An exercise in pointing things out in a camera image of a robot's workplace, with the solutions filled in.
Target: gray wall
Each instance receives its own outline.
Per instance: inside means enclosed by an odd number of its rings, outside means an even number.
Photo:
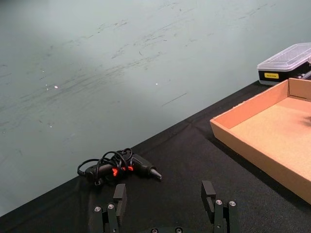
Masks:
[[[310,0],[1,1],[0,215],[257,80],[259,62],[311,41],[310,11]]]

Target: cardboard box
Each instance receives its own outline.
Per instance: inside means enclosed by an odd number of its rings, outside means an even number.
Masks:
[[[311,204],[311,81],[286,80],[210,124],[216,138]]]

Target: yellow label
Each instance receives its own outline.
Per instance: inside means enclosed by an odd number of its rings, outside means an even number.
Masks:
[[[278,79],[278,74],[264,73],[264,77],[267,79]]]

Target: black tablecloth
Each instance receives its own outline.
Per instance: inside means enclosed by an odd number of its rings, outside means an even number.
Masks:
[[[200,198],[202,180],[212,181],[218,198],[238,203],[244,233],[311,232],[311,206],[215,139],[209,124],[265,89],[254,83],[133,148],[158,167],[163,180],[124,180],[123,232],[153,226],[211,230]],[[113,193],[114,187],[94,188],[76,177],[1,217],[0,231],[89,232],[94,206],[112,201]]]

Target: black power cord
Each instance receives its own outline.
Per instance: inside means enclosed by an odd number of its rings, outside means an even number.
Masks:
[[[111,158],[107,158],[107,155],[113,154]],[[110,164],[112,165],[113,168],[116,168],[118,170],[117,175],[122,174],[124,171],[128,171],[129,167],[127,165],[127,161],[129,161],[133,156],[133,152],[130,148],[126,148],[123,150],[118,150],[118,151],[109,151],[105,153],[101,159],[88,159],[82,162],[77,169],[77,173],[79,176],[86,176],[85,171],[82,171],[80,168],[90,162],[97,161],[96,164],[96,169],[95,169],[95,185],[100,185],[100,177],[98,175],[99,167],[105,164]]]

